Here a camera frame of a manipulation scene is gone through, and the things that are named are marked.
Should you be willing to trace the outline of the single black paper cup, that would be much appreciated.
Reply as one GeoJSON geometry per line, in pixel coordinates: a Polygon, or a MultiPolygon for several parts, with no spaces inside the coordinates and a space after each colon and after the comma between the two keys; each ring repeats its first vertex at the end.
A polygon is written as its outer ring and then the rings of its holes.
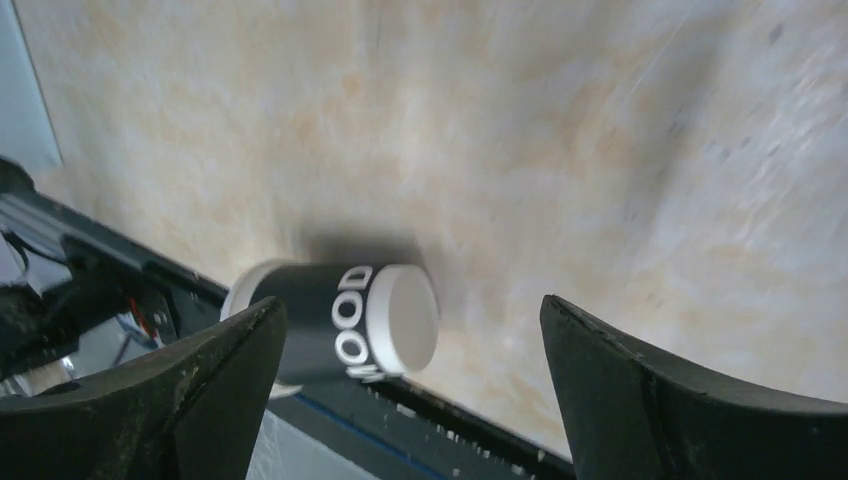
{"type": "Polygon", "coordinates": [[[260,282],[252,304],[267,297],[286,310],[276,376],[286,385],[379,382],[420,372],[434,357],[437,300],[417,265],[285,262],[260,282]]]}

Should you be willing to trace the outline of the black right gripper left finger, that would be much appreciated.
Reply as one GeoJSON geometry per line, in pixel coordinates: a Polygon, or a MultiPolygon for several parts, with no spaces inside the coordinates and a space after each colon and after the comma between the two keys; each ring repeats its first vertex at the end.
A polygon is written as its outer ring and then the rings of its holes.
{"type": "Polygon", "coordinates": [[[273,298],[115,368],[1,402],[5,479],[242,479],[286,339],[273,298]]]}

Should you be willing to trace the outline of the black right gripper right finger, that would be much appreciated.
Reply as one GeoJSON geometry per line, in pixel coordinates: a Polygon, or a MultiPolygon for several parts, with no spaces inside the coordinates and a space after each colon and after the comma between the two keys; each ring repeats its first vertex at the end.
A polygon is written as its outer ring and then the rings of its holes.
{"type": "Polygon", "coordinates": [[[743,381],[555,295],[544,352],[580,479],[843,479],[847,407],[743,381]]]}

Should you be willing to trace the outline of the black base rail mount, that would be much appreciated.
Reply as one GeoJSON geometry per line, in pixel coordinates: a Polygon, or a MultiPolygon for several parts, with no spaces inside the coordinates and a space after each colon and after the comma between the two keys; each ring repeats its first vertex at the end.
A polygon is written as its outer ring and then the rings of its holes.
{"type": "MultiPolygon", "coordinates": [[[[27,252],[73,274],[104,273],[142,289],[127,308],[163,339],[219,318],[225,289],[39,194],[19,165],[1,163],[1,224],[27,252]]],[[[570,479],[570,462],[400,380],[351,380],[274,400],[258,440],[265,478],[570,479]]]]}

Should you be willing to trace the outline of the translucent plastic cup lid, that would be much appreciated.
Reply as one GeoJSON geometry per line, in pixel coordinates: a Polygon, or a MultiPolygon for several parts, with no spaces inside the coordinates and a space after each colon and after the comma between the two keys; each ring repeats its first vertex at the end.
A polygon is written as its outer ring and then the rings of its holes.
{"type": "MultiPolygon", "coordinates": [[[[248,308],[253,303],[252,296],[260,282],[274,269],[284,264],[285,262],[279,259],[266,260],[252,266],[241,274],[229,289],[224,299],[220,310],[219,321],[223,322],[248,308]]],[[[301,385],[286,385],[281,380],[276,379],[271,387],[269,399],[289,397],[299,393],[301,390],[301,385]]]]}

